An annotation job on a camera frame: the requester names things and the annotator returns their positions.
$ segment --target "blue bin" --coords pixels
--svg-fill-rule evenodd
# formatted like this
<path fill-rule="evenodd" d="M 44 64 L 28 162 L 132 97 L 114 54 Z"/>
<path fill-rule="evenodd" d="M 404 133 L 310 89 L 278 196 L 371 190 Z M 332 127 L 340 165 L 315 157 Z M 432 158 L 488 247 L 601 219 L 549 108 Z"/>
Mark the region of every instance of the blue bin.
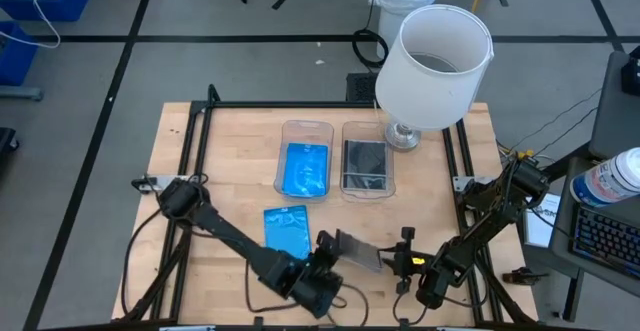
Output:
<path fill-rule="evenodd" d="M 49 21 L 77 21 L 89 0 L 38 0 Z M 0 8 L 14 20 L 40 20 L 33 0 L 0 0 Z"/>
<path fill-rule="evenodd" d="M 0 31 L 19 40 L 33 42 L 13 21 L 0 22 Z M 29 72 L 38 46 L 23 44 L 3 36 L 0 36 L 0 42 L 4 43 L 0 51 L 0 85 L 20 86 Z"/>

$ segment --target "white paper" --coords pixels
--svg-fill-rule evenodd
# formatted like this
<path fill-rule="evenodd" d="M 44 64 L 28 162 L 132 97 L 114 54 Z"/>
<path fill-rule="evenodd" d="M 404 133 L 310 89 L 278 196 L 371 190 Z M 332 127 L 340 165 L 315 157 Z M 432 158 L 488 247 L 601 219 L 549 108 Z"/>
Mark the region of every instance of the white paper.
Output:
<path fill-rule="evenodd" d="M 560 196 L 547 194 L 540 206 L 536 207 L 535 210 L 542 218 L 555 225 L 559 205 Z M 540 220 L 531 210 L 526 212 L 525 228 L 525 244 L 544 248 L 549 247 L 553 228 Z"/>

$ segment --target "white lampshade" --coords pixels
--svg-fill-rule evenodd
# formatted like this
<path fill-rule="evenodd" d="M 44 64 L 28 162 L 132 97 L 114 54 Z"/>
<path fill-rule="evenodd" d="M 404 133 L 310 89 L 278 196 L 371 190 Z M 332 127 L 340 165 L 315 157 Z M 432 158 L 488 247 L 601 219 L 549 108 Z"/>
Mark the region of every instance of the white lampshade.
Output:
<path fill-rule="evenodd" d="M 425 66 L 424 59 L 450 70 Z M 455 6 L 422 7 L 403 21 L 378 75 L 376 97 L 397 123 L 441 130 L 469 111 L 491 59 L 491 34 L 475 15 Z"/>

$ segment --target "wooden tabletop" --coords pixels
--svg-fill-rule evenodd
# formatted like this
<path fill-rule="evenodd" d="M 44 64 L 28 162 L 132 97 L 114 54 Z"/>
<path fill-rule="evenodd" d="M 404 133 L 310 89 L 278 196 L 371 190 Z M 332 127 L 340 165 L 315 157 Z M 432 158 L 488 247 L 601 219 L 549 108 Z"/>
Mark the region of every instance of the wooden tabletop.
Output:
<path fill-rule="evenodd" d="M 149 164 L 150 174 L 175 174 L 188 119 L 188 103 L 164 105 L 155 145 Z M 295 205 L 285 200 L 273 188 L 280 150 L 281 128 L 287 120 L 326 121 L 335 130 L 331 185 L 326 201 L 308 203 L 309 226 L 312 239 L 321 230 L 333 234 L 340 228 L 355 237 L 378 247 L 393 246 L 400 241 L 403 226 L 416 228 L 413 249 L 435 253 L 444 241 L 458 234 L 447 159 L 441 132 L 425 132 L 417 149 L 408 153 L 394 153 L 395 194 L 381 202 L 348 202 L 340 190 L 342 125 L 348 121 L 376 121 L 370 109 L 215 109 L 210 128 L 204 172 L 210 177 L 206 187 L 220 214 L 258 243 L 264 242 L 263 211 L 269 208 Z M 497 176 L 500 160 L 486 104 L 474 104 L 465 117 L 467 137 L 477 175 Z M 199 135 L 198 124 L 190 172 L 195 163 L 195 148 Z M 458 167 L 457 136 L 453 130 Z M 135 227 L 157 209 L 153 196 L 142 196 Z M 167 221 L 154 219 L 138 236 L 129 263 L 127 297 L 129 307 L 142 296 L 157 274 Z M 522 249 L 515 226 L 507 227 L 490 243 L 496 275 L 524 266 Z M 364 291 L 370 304 L 367 325 L 396 325 L 391 306 L 396 298 L 398 278 L 390 270 L 382 274 L 368 272 L 349 262 L 339 261 L 334 268 L 346 283 Z M 180 322 L 183 324 L 252 324 L 251 314 L 244 300 L 244 260 L 217 240 L 195 237 L 185 281 Z M 280 305 L 280 299 L 250 276 L 252 305 L 257 307 Z M 484 285 L 479 277 L 480 295 Z M 173 280 L 166 286 L 163 316 L 168 315 Z M 415 300 L 414 292 L 399 303 L 399 317 L 414 320 L 423 307 Z M 534 319 L 536 308 L 527 286 L 505 285 L 513 299 Z M 340 291 L 349 302 L 346 309 L 331 311 L 340 325 L 357 325 L 364 314 L 364 304 L 357 294 L 343 288 Z M 468 286 L 449 288 L 448 297 L 469 302 Z M 114 317 L 122 315 L 119 300 Z M 299 325 L 327 323 L 327 318 L 314 319 L 302 308 L 262 314 L 265 324 Z M 488 305 L 485 319 L 491 319 Z M 471 326 L 471 310 L 448 302 L 438 310 L 429 310 L 421 325 Z"/>

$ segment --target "transparent bin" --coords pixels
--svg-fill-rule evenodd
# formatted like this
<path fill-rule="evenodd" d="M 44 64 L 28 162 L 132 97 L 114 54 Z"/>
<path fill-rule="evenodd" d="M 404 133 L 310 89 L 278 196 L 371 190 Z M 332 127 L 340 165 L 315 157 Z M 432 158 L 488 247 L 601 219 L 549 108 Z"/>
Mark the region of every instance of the transparent bin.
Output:
<path fill-rule="evenodd" d="M 393 150 L 384 138 L 385 125 L 351 121 L 342 126 L 340 188 L 349 201 L 379 200 L 396 192 Z"/>
<path fill-rule="evenodd" d="M 285 122 L 273 187 L 287 198 L 324 200 L 329 193 L 332 146 L 330 124 L 304 120 Z"/>

